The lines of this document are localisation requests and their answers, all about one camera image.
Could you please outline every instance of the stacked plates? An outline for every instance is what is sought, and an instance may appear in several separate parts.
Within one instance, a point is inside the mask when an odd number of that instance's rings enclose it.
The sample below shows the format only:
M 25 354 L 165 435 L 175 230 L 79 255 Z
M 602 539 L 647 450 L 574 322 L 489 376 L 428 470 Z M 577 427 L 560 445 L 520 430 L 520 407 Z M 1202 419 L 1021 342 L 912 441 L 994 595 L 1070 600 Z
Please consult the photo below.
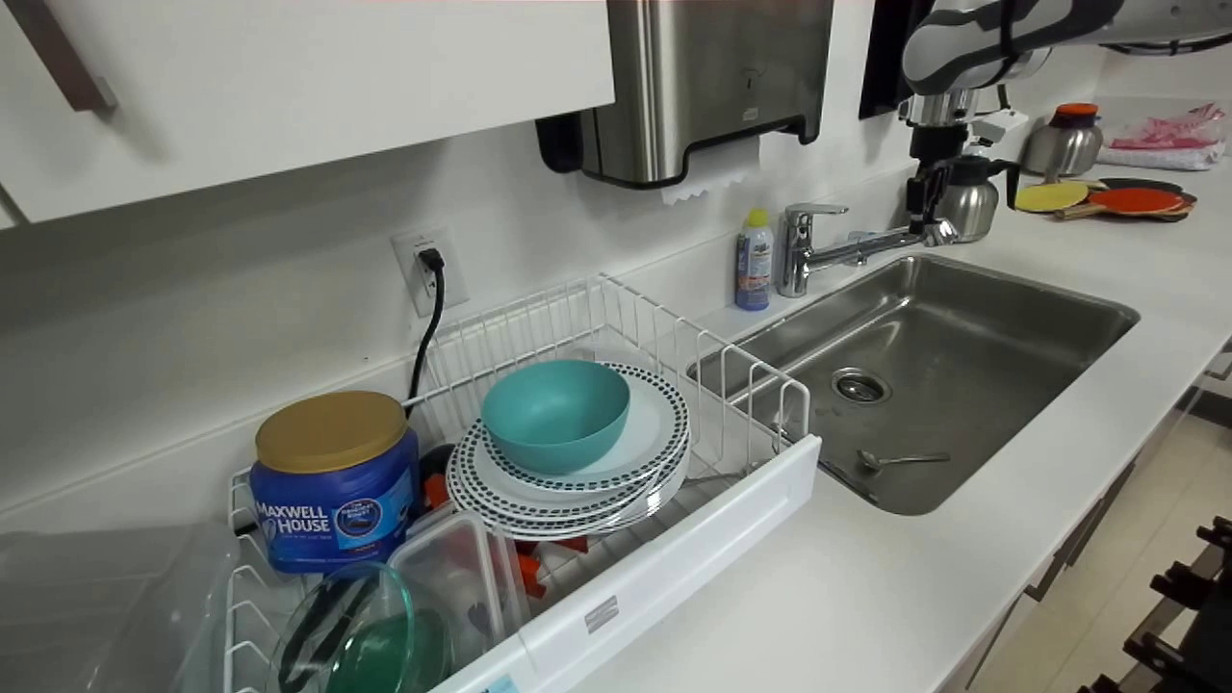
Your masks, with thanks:
M 604 534 L 654 517 L 690 475 L 687 398 L 654 371 L 604 360 L 628 382 L 615 445 L 566 476 L 516 470 L 475 425 L 452 457 L 452 502 L 509 539 L 554 543 Z

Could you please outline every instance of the utensil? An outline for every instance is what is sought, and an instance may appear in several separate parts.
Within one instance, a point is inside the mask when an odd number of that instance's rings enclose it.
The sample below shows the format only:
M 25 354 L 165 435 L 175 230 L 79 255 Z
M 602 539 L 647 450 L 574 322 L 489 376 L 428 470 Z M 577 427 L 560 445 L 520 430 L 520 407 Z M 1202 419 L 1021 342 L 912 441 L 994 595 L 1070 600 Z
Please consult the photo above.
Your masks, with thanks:
M 1082 177 L 1105 147 L 1095 105 L 1062 105 L 1050 124 L 1032 132 L 1026 168 L 1049 181 Z
M 1144 183 L 1116 183 L 1095 188 L 1085 205 L 1059 212 L 1062 221 L 1076 217 L 1108 217 L 1108 221 L 1188 221 L 1195 212 L 1195 196 L 1172 188 L 1144 188 Z
M 602 360 L 536 360 L 498 382 L 483 425 L 506 463 L 563 476 L 614 450 L 628 419 L 628 382 Z
M 899 457 L 881 457 L 881 454 L 873 454 L 873 450 L 859 450 L 856 454 L 856 470 L 859 475 L 881 475 L 881 470 L 901 470 L 901 467 L 949 467 L 953 463 L 953 454 L 944 454 L 944 450 L 932 450 L 932 454 L 899 454 Z
M 1016 212 L 1036 212 L 1036 217 L 1050 217 L 1050 212 L 1070 212 L 1091 196 L 1085 181 L 1050 181 L 1050 183 L 1026 183 L 1016 192 Z
M 1102 183 L 1102 188 L 1166 188 L 1166 192 L 1184 192 L 1184 196 L 1188 196 L 1184 183 L 1175 183 L 1175 181 L 1154 181 L 1154 177 L 1102 177 L 1098 183 Z

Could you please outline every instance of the stainless steel sink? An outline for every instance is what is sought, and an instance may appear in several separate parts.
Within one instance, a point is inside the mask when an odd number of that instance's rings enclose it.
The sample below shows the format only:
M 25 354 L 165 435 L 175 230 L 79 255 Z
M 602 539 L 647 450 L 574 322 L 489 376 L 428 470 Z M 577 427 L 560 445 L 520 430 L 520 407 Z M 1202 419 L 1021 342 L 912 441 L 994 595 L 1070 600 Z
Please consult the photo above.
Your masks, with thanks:
M 813 390 L 827 475 L 877 509 L 919 517 L 1131 322 L 1135 310 L 1121 303 L 919 255 L 804 303 L 741 348 Z

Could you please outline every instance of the white wall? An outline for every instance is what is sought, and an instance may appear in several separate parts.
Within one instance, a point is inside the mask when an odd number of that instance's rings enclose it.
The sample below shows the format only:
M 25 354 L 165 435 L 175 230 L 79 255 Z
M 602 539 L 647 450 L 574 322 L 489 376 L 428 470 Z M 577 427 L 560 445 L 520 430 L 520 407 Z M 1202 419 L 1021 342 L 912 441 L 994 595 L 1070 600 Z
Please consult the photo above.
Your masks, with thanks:
M 907 132 L 856 120 L 872 8 L 835 2 L 819 141 L 763 140 L 763 154 L 742 150 L 747 183 L 690 205 L 554 177 L 533 128 L 506 128 L 0 235 L 0 521 L 403 354 L 416 318 L 389 237 L 452 235 L 471 294 L 457 322 L 602 271 L 723 247 L 755 199 L 847 199 L 901 168 Z M 1091 64 L 1062 54 L 1016 95 L 1082 95 Z M 891 188 L 865 199 L 865 217 L 894 205 Z M 723 301 L 727 262 L 697 262 L 715 276 L 705 298 Z
M 1102 95 L 1202 95 L 1232 100 L 1232 47 L 1188 56 L 1121 56 L 1102 68 Z

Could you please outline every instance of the cabinet door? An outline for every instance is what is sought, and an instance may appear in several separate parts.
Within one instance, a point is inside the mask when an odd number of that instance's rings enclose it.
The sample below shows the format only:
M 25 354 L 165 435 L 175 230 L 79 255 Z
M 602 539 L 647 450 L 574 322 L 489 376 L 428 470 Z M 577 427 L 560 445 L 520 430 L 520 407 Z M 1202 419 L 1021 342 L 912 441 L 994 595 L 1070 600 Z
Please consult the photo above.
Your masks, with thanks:
M 45 0 L 113 117 L 0 8 L 0 181 L 31 221 L 614 100 L 604 0 Z

